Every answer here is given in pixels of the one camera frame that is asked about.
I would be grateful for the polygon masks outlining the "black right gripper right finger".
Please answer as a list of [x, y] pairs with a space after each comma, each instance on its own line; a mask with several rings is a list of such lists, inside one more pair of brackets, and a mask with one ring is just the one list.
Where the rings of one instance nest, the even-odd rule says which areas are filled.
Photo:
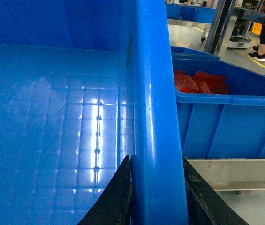
[[191, 225], [246, 225], [195, 168], [183, 160], [187, 209]]

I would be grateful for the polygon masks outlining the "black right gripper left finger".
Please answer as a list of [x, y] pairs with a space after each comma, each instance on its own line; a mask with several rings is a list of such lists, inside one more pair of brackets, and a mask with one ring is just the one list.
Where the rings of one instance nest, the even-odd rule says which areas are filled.
[[78, 224], [129, 225], [131, 199], [130, 158], [129, 155], [126, 155], [99, 199]]

